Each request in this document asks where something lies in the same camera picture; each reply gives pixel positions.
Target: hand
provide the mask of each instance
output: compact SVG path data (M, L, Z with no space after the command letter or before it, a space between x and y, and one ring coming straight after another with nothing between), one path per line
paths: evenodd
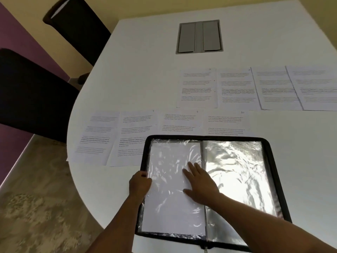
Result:
M198 163L194 163L194 166L191 162L187 164L191 172L183 169L183 173L190 181L192 190L184 189L183 192L195 202L209 206L220 193L216 183Z
M137 171L129 181L129 197L140 205L149 191L151 183L152 179L147 178L146 171Z

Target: floor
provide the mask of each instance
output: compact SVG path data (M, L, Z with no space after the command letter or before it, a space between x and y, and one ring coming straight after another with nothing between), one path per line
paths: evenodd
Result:
M81 253L103 230L66 158L64 143L33 136L0 188L0 253Z

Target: black chair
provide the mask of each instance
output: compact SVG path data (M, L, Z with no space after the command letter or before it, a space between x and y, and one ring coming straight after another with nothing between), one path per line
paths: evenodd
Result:
M84 0L60 0L43 18L95 65L111 33Z
M0 123L66 142L78 93L29 59L0 49Z

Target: white table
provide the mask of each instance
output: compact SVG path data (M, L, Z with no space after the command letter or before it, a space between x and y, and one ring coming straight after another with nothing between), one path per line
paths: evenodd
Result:
M223 52L175 54L179 23L216 19ZM68 153L92 111L174 108L180 69L312 64L337 65L337 52L297 0L121 20L75 102ZM336 112L251 112L252 132L271 144L293 223L334 247L336 124ZM85 205L106 227L139 166L70 163L70 170ZM203 250L135 236L133 252Z

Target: purple wall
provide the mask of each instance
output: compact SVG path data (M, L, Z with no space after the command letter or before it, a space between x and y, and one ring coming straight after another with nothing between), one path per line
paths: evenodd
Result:
M0 48L14 50L62 79L69 80L69 76L1 3ZM0 124L0 184L31 137L31 133Z

